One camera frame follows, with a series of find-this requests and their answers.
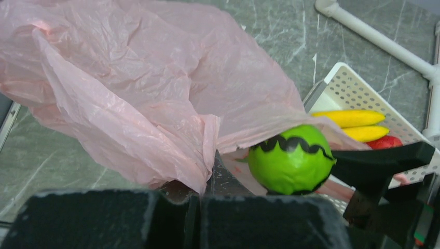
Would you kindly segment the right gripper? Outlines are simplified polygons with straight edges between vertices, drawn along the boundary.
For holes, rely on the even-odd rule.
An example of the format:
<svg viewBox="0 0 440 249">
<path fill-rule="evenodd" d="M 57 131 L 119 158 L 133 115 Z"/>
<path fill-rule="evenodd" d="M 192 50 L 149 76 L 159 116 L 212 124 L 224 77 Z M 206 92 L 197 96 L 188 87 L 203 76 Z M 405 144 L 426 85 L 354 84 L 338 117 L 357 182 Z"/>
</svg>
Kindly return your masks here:
<svg viewBox="0 0 440 249">
<path fill-rule="evenodd" d="M 376 209 L 376 230 L 401 248 L 439 248 L 439 175 L 388 190 L 394 175 L 430 164 L 435 152 L 425 141 L 380 150 L 333 150 L 332 175 L 355 188 L 343 217 L 365 227 Z"/>
</svg>

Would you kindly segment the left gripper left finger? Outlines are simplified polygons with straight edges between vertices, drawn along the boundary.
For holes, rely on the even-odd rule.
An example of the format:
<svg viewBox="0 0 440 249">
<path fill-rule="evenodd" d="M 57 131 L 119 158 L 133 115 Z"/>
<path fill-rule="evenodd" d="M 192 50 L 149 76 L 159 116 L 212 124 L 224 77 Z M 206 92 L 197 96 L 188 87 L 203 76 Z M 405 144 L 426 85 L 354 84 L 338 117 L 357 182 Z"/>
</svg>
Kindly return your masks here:
<svg viewBox="0 0 440 249">
<path fill-rule="evenodd" d="M 157 190 L 50 189 L 18 211 L 1 248 L 192 248 L 198 196 Z"/>
</svg>

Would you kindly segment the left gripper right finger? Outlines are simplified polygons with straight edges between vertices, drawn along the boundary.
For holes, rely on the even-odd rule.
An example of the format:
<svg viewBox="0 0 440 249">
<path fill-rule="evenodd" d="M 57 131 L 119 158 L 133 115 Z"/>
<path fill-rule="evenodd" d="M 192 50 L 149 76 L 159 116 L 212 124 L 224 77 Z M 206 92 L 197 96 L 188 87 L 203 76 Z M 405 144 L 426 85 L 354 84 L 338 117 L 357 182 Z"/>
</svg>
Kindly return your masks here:
<svg viewBox="0 0 440 249">
<path fill-rule="evenodd" d="M 340 212 L 318 195 L 255 196 L 216 154 L 201 199 L 201 248 L 350 248 Z"/>
</svg>

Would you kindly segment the red fake tomato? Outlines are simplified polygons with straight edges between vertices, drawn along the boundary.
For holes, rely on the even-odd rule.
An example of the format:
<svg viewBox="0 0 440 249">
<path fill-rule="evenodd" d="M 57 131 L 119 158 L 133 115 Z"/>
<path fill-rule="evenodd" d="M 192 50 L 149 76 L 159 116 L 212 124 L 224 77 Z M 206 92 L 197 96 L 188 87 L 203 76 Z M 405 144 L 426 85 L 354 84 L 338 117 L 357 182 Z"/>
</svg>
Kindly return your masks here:
<svg viewBox="0 0 440 249">
<path fill-rule="evenodd" d="M 368 145 L 373 150 L 380 150 L 401 147 L 403 146 L 403 143 L 398 137 L 386 135 L 375 141 L 367 142 L 366 145 Z"/>
</svg>

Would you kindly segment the yellow fake bananas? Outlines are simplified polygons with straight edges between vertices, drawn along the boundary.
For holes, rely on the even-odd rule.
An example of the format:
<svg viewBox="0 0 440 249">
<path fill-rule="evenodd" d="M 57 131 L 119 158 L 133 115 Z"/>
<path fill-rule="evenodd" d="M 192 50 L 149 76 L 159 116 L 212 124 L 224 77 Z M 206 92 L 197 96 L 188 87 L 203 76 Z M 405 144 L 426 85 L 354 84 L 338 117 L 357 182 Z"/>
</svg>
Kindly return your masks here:
<svg viewBox="0 0 440 249">
<path fill-rule="evenodd" d="M 381 126 L 386 116 L 374 110 L 351 109 L 315 112 L 313 117 L 325 117 L 340 128 L 353 140 L 361 143 L 378 140 L 390 133 L 390 129 Z"/>
</svg>

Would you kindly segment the green fake watermelon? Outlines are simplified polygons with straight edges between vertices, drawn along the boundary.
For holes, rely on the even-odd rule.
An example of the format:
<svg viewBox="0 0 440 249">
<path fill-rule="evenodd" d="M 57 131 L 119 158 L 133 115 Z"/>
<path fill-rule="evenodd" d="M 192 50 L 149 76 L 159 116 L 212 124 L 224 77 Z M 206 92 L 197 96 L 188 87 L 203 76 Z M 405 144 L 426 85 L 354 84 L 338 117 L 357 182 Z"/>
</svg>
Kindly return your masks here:
<svg viewBox="0 0 440 249">
<path fill-rule="evenodd" d="M 251 146 L 247 163 L 268 195 L 301 196 L 328 180 L 337 159 L 323 133 L 302 124 Z"/>
</svg>

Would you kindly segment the pink plastic bag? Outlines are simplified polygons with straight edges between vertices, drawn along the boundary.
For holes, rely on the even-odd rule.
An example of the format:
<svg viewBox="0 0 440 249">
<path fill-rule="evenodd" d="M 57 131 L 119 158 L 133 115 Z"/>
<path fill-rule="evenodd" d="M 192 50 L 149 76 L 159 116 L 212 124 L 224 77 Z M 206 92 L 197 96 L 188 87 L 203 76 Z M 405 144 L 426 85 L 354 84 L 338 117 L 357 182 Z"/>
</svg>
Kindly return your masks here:
<svg viewBox="0 0 440 249">
<path fill-rule="evenodd" d="M 204 194 L 216 153 L 316 125 L 294 82 L 227 12 L 169 1 L 1 1 L 1 93 L 100 165 Z"/>
</svg>

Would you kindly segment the white plastic basket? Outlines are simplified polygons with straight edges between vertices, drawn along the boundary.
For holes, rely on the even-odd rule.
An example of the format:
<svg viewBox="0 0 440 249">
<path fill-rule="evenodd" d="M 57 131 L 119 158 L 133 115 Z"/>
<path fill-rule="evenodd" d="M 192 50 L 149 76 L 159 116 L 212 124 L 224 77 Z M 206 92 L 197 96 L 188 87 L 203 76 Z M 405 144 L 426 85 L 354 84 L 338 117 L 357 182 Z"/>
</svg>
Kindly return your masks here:
<svg viewBox="0 0 440 249">
<path fill-rule="evenodd" d="M 337 62 L 325 78 L 313 86 L 303 104 L 305 110 L 311 113 L 345 109 L 374 110 L 386 116 L 381 125 L 389 128 L 390 135 L 399 138 L 404 145 L 426 139 L 344 62 Z"/>
</svg>

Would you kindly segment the white pipe frame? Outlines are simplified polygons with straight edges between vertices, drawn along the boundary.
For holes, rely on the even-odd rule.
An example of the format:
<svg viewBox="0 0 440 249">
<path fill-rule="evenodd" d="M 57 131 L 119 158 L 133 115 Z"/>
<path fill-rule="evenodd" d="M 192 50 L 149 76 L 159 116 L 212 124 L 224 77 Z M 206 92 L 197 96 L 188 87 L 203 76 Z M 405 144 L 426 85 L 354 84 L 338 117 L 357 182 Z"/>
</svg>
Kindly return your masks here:
<svg viewBox="0 0 440 249">
<path fill-rule="evenodd" d="M 367 39 L 377 47 L 386 51 L 396 59 L 402 61 L 409 67 L 418 71 L 427 79 L 430 84 L 430 98 L 427 124 L 422 134 L 428 138 L 435 140 L 439 137 L 439 59 L 436 64 L 421 59 L 414 53 L 402 47 L 398 43 L 392 41 L 378 30 L 366 24 L 356 16 L 339 6 L 337 1 L 316 1 L 315 8 L 321 14 L 333 18 L 347 28 L 351 29 L 358 35 Z"/>
</svg>

